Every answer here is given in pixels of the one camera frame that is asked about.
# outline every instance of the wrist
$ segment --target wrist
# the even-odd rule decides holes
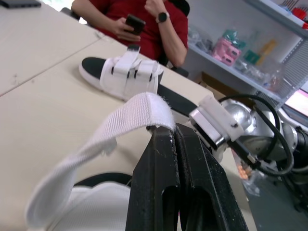
[[[115,27],[115,21],[110,18],[108,18],[106,22],[103,24],[103,29],[108,30],[111,33],[113,33],[114,27]]]

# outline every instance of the white table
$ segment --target white table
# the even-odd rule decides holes
[[[78,64],[85,57],[118,56],[125,50],[112,39],[99,40],[0,97],[0,108],[5,108],[0,114],[0,230],[25,230],[24,207],[35,185],[123,104],[88,85]],[[170,70],[165,71],[162,84],[196,104],[211,94]],[[86,165],[78,179],[111,171],[132,174],[150,136],[139,129],[119,138],[117,150]],[[256,231],[230,151],[222,165],[249,230]]]
[[[93,28],[46,4],[0,6],[0,96],[98,39]]]

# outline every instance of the black cable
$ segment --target black cable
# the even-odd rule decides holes
[[[221,102],[223,102],[225,100],[234,99],[234,98],[249,98],[249,99],[257,100],[257,101],[263,103],[270,110],[270,112],[272,112],[272,114],[274,116],[274,119],[275,119],[275,127],[276,127],[276,129],[278,131],[280,131],[280,119],[279,119],[279,116],[278,116],[277,112],[275,111],[275,109],[273,108],[273,106],[269,102],[267,102],[265,99],[263,99],[263,98],[261,98],[259,96],[256,96],[256,95],[238,94],[238,95],[226,96],[226,97],[224,97],[224,98],[222,98],[222,99],[220,99],[218,101],[221,103]],[[260,155],[258,155],[258,159],[260,159],[260,160],[266,159],[271,154],[271,152],[274,150],[277,141],[278,141],[278,137],[274,133],[274,137],[271,140],[271,143],[269,144],[267,150],[264,153],[261,153]]]
[[[287,164],[284,170],[281,171],[274,171],[270,168],[263,167],[262,165],[257,167],[257,169],[269,176],[283,176],[288,174],[289,172],[292,171],[293,166],[294,166],[294,157],[293,154],[290,151],[289,145],[283,135],[280,133],[279,130],[275,128],[275,126],[272,124],[272,122],[263,114],[263,112],[257,108],[254,107],[255,111],[259,114],[259,116],[263,119],[263,121],[269,126],[269,128],[274,132],[274,134],[278,137],[280,143],[282,144],[284,151],[286,152],[287,156]]]
[[[255,111],[259,114],[259,116],[263,119],[263,121],[269,126],[269,128],[274,132],[274,138],[273,138],[267,152],[265,153],[265,155],[262,155],[262,156],[267,157],[272,152],[272,150],[275,147],[276,142],[278,140],[280,140],[280,142],[281,142],[281,144],[282,144],[282,146],[283,146],[283,148],[286,152],[286,155],[287,155],[287,166],[282,171],[275,171],[275,170],[272,170],[270,168],[264,167],[264,166],[262,166],[262,164],[258,164],[258,163],[260,163],[259,160],[256,160],[256,163],[252,163],[253,166],[255,166],[255,168],[257,168],[259,171],[261,171],[261,172],[263,172],[263,173],[265,173],[269,176],[278,177],[278,176],[283,176],[283,175],[288,174],[294,166],[294,157],[293,157],[293,155],[292,155],[292,153],[289,149],[288,143],[286,142],[286,140],[284,139],[284,137],[280,133],[280,119],[279,119],[275,109],[266,100],[264,100],[264,99],[262,99],[258,96],[249,95],[249,94],[239,94],[239,95],[233,95],[233,96],[226,96],[226,97],[220,99],[219,102],[221,103],[224,100],[234,99],[234,98],[249,98],[249,99],[257,100],[257,101],[263,103],[265,106],[267,106],[268,109],[272,112],[272,114],[275,118],[275,126],[274,126],[271,123],[271,121],[264,115],[264,113],[259,108],[254,107]],[[243,150],[243,151],[246,153],[247,157],[250,155],[250,153],[248,151],[245,151],[245,150]]]

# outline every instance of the white shelf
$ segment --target white shelf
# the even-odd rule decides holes
[[[250,86],[254,87],[255,89],[263,92],[264,94],[267,94],[269,97],[271,97],[272,99],[281,102],[282,99],[281,97],[279,97],[278,95],[276,95],[275,93],[273,93],[270,90],[265,89],[264,87],[262,87],[261,85],[259,85],[258,83],[256,83],[255,81],[253,81],[252,79],[250,79],[249,77],[243,75],[242,73],[240,73],[238,70],[234,69],[232,66],[227,66],[224,63],[222,63],[221,61],[213,58],[211,55],[207,54],[206,52],[200,50],[198,47],[196,47],[195,45],[192,44],[188,44],[189,49],[191,49],[192,51],[196,52],[197,54],[201,55],[202,57],[206,58],[207,60],[211,61],[212,63],[216,64],[217,66],[223,68],[224,70],[228,71],[229,73],[231,73],[232,75],[238,77],[239,79],[241,79],[242,81],[244,81],[245,83],[249,84]]]
[[[293,14],[288,13],[284,8],[280,7],[271,0],[245,0],[248,4],[263,12],[276,22],[284,25],[297,35],[307,38],[308,30],[302,28],[304,21],[300,20]]]

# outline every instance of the wall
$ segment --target wall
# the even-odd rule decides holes
[[[234,25],[243,35],[249,36],[252,31],[258,31],[257,46],[262,47],[269,40],[275,39],[278,46],[271,55],[281,62],[301,39],[245,3],[244,0],[187,1],[191,7],[188,16],[189,24],[196,27],[202,36],[210,36],[213,41],[216,41],[227,28]],[[190,79],[194,79],[199,72],[205,71],[240,92],[253,93],[248,84],[191,50],[188,51],[183,67],[190,72]]]

